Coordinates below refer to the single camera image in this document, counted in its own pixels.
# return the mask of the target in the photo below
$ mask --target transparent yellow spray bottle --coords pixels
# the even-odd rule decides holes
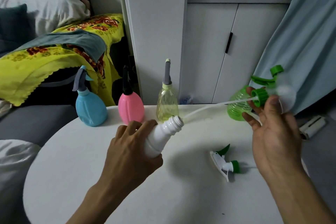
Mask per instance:
[[[170,59],[166,60],[165,77],[162,89],[159,93],[156,107],[156,117],[160,122],[168,120],[171,116],[179,115],[177,97],[173,92],[173,85],[170,79]]]

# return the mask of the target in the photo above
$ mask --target pink spray bottle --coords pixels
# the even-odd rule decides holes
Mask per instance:
[[[142,122],[145,115],[144,104],[138,94],[133,92],[128,82],[128,69],[124,66],[123,71],[123,94],[118,103],[119,115],[123,122],[128,125],[130,121]]]

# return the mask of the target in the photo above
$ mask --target blue spray bottle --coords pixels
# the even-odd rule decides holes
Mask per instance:
[[[102,124],[107,119],[107,109],[104,102],[85,86],[85,80],[92,81],[86,74],[86,67],[81,66],[78,70],[73,90],[78,92],[76,100],[77,115],[86,125],[95,127]]]

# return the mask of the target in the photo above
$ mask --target hand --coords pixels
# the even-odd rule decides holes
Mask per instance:
[[[105,165],[97,184],[111,193],[132,192],[163,164],[162,155],[150,159],[144,145],[149,133],[157,125],[155,120],[141,124],[131,121],[120,126],[107,150]]]
[[[251,95],[252,87],[246,92]],[[249,105],[259,115],[262,125],[252,116],[243,113],[243,118],[253,129],[253,157],[266,182],[271,177],[302,171],[300,131],[294,116],[281,114],[278,96],[270,96],[265,108]]]

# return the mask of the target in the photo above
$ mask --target cabinet handle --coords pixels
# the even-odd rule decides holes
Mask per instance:
[[[227,45],[226,45],[226,49],[225,49],[225,54],[227,54],[228,51],[229,51],[229,47],[230,47],[232,36],[233,36],[233,33],[230,32],[229,40],[227,41]]]

